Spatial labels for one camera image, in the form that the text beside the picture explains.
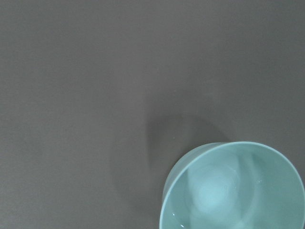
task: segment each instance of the gray surface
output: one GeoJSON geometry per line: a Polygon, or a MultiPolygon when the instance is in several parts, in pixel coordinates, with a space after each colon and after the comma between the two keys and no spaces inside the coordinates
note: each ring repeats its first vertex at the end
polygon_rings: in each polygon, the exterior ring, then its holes
{"type": "Polygon", "coordinates": [[[305,179],[305,1],[0,2],[0,229],[158,228],[188,150],[305,179]]]}

